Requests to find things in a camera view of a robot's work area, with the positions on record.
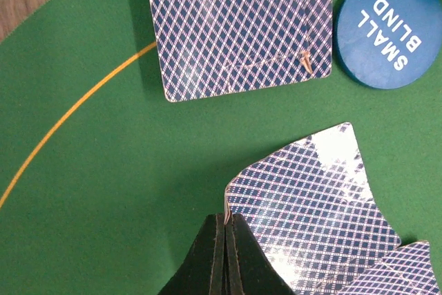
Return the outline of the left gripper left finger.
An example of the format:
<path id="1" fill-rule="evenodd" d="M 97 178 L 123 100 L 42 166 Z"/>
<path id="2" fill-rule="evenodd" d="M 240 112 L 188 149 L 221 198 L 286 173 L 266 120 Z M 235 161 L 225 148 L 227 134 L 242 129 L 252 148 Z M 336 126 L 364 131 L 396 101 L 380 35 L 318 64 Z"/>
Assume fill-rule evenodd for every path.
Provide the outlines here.
<path id="1" fill-rule="evenodd" d="M 208 215 L 160 294 L 224 294 L 224 216 Z"/>

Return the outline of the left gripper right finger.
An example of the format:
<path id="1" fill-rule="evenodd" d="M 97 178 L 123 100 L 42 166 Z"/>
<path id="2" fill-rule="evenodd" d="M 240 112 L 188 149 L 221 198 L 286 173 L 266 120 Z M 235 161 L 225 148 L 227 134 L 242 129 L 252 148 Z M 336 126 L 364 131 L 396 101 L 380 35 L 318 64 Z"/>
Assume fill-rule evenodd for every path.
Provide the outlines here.
<path id="1" fill-rule="evenodd" d="M 265 256 L 243 215 L 225 227 L 224 286 L 227 294 L 293 294 Z"/>

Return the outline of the blue small blind button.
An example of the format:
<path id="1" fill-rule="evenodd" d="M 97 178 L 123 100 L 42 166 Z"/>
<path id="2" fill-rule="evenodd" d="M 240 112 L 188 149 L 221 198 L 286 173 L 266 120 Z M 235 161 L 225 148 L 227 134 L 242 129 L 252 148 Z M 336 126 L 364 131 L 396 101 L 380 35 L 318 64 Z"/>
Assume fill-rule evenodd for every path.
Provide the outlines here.
<path id="1" fill-rule="evenodd" d="M 336 47 L 343 68 L 364 86 L 407 86 L 441 50 L 440 0 L 344 0 Z"/>

